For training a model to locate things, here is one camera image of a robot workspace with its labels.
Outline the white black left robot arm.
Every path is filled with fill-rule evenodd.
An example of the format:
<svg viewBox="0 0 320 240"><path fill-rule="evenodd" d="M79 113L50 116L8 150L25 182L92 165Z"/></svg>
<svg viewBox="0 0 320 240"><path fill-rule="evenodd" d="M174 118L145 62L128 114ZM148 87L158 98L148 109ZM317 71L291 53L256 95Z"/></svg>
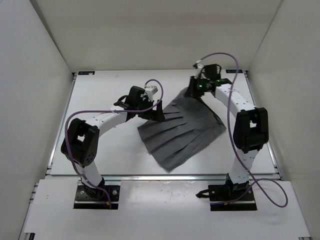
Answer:
<svg viewBox="0 0 320 240"><path fill-rule="evenodd" d="M110 199L105 180L95 164L100 137L134 117L164 121L162 100L154 101L154 95L162 90L161 85L132 86L129 93L121 96L110 109L95 110L95 116L88 119L77 118L75 112L67 119L60 151L71 162L85 193L92 200Z"/></svg>

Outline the grey pleated skirt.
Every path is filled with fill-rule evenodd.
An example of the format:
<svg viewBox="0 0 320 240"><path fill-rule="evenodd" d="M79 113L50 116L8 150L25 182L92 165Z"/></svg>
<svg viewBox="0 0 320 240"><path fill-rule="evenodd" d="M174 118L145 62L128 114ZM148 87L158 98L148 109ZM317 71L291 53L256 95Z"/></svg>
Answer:
<svg viewBox="0 0 320 240"><path fill-rule="evenodd" d="M184 88L163 109L165 121L148 120L137 130L147 152L166 172L183 165L226 131L220 117Z"/></svg>

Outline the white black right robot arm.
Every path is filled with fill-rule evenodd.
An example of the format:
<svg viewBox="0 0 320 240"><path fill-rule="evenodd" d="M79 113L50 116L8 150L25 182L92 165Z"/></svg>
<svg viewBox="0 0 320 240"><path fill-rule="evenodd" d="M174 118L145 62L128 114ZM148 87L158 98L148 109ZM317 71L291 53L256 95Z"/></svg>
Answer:
<svg viewBox="0 0 320 240"><path fill-rule="evenodd" d="M227 174L224 195L236 200L249 187L249 176L253 162L259 151L269 140L268 111L248 102L240 93L233 90L232 82L221 77L218 64L193 66L195 76L190 78L187 94L201 97L211 93L227 108L227 116L234 116L234 128L228 129L231 145L235 149L235 160Z"/></svg>

